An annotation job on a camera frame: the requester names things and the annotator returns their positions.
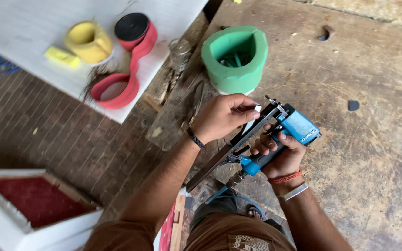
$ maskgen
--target white table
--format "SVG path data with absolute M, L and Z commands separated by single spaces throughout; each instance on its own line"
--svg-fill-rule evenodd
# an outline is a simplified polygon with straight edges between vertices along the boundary
M 168 43 L 181 37 L 205 6 L 207 0 L 0 0 L 0 55 L 70 96 L 82 100 L 91 66 L 81 63 L 77 69 L 43 57 L 51 46 L 65 49 L 64 36 L 75 23 L 95 20 L 111 36 L 114 56 L 110 64 L 128 71 L 130 53 L 117 42 L 114 25 L 124 15 L 141 12 L 148 16 L 158 32 L 149 54 L 139 60 L 139 92 L 127 106 L 104 109 L 95 102 L 96 111 L 123 123 L 156 72 L 169 55 Z

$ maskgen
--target red carpet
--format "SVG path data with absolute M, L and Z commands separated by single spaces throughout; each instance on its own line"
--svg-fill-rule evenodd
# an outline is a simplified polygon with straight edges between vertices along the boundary
M 41 177 L 0 179 L 0 193 L 18 208 L 33 228 L 90 211 Z

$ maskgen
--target hand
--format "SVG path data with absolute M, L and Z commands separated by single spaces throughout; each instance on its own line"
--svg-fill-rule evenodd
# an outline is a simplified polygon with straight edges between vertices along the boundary
M 271 124 L 266 124 L 263 128 L 269 130 L 271 126 Z M 272 162 L 268 163 L 261 169 L 261 172 L 265 174 L 268 179 L 298 172 L 300 162 L 306 152 L 306 147 L 291 136 L 287 136 L 280 132 L 277 135 L 277 138 L 280 143 L 286 146 L 286 149 Z M 270 150 L 275 151 L 276 149 L 276 142 L 272 139 L 271 135 L 261 134 L 260 139 L 257 139 L 255 141 L 255 146 L 251 148 L 251 153 L 258 154 L 261 152 L 263 155 L 267 155 Z
M 235 128 L 260 117 L 254 104 L 254 100 L 240 93 L 213 97 L 192 123 L 193 133 L 204 145 L 221 139 Z

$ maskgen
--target man's left hand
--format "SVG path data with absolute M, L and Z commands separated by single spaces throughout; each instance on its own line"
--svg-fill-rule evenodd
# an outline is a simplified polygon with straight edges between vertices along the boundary
M 260 117 L 256 102 L 244 94 L 213 97 L 192 123 L 195 136 L 203 144 L 221 139 L 235 128 Z

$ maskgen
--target braided wristband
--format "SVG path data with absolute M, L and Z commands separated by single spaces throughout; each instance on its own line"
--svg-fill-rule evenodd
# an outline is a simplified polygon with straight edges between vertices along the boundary
M 291 175 L 283 176 L 283 177 L 279 177 L 279 178 L 268 179 L 268 182 L 271 185 L 280 184 L 280 183 L 286 182 L 288 180 L 292 180 L 295 177 L 300 176 L 301 174 L 302 174 L 302 170 L 299 169 L 299 171 L 297 173 L 295 173 L 295 174 L 291 174 Z
M 193 130 L 189 127 L 187 128 L 187 133 L 190 135 L 190 138 L 195 142 L 200 148 L 205 148 L 205 145 L 193 134 Z

